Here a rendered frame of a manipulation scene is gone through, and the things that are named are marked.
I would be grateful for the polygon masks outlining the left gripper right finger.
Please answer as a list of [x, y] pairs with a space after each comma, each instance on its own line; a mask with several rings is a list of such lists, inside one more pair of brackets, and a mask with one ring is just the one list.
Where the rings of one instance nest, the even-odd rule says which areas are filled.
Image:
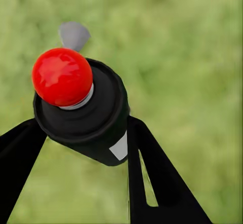
[[[212, 224], [146, 124], [132, 116], [128, 116], [127, 145], [131, 224]], [[158, 207], [146, 202], [138, 149]]]

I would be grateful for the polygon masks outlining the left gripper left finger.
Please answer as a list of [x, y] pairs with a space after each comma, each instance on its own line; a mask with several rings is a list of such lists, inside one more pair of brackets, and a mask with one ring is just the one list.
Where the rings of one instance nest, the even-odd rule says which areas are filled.
[[0, 224], [6, 224], [47, 133], [36, 118], [0, 136]]

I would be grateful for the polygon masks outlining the pesticide atomizer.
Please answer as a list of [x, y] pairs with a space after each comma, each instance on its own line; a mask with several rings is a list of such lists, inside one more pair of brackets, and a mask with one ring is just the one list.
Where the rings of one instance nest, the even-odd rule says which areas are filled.
[[61, 23], [63, 48], [43, 53], [32, 69], [34, 117], [47, 136], [107, 166], [128, 159], [131, 116], [121, 77], [79, 51], [90, 37], [81, 23]]

